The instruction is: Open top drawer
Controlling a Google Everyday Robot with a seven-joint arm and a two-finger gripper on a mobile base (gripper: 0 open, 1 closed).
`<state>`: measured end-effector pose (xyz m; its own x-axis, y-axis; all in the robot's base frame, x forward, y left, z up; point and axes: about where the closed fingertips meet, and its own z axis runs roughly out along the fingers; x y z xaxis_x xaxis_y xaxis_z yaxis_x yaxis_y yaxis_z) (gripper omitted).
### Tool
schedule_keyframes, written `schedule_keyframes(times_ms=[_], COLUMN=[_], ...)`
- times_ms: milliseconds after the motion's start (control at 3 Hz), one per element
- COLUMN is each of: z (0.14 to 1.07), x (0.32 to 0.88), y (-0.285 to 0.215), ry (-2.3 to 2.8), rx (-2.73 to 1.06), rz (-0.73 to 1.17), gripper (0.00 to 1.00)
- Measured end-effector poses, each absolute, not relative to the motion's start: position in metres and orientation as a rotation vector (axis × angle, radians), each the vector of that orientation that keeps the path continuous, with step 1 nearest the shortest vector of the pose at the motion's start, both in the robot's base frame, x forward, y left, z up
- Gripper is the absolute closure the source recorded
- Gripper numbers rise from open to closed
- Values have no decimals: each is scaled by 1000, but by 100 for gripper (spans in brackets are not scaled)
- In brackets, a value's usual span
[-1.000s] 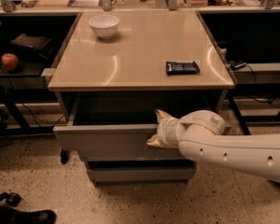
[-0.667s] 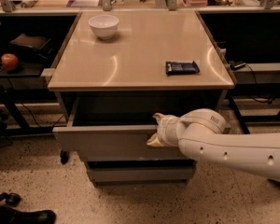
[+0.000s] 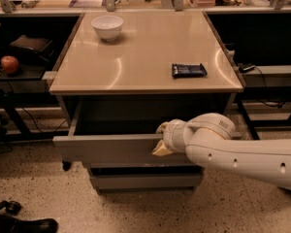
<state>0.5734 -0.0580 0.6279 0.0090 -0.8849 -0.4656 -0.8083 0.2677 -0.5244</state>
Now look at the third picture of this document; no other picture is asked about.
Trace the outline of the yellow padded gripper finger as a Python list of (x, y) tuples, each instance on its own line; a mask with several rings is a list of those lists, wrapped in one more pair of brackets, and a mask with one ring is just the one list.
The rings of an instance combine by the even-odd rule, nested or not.
[(152, 154), (155, 156), (166, 156), (172, 153), (173, 152), (165, 146), (163, 140), (160, 140), (152, 151)]
[(165, 122), (161, 123), (161, 124), (157, 127), (157, 129), (156, 129), (156, 133), (157, 133), (157, 134), (163, 134), (164, 131), (165, 131), (165, 129), (166, 129), (166, 127), (168, 126), (168, 124), (169, 124), (168, 121), (165, 121)]

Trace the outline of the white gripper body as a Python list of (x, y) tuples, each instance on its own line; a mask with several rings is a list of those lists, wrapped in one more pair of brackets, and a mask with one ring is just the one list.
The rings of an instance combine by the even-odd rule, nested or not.
[(194, 130), (188, 126), (187, 122), (173, 119), (167, 123), (163, 133), (163, 142), (172, 152), (185, 152), (186, 145), (193, 134)]

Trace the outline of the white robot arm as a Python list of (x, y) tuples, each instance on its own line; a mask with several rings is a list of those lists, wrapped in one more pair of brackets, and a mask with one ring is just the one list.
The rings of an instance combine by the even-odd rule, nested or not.
[(173, 119), (157, 128), (161, 139), (152, 153), (183, 152), (201, 167), (291, 190), (291, 139), (235, 140), (235, 129), (231, 119), (216, 113)]

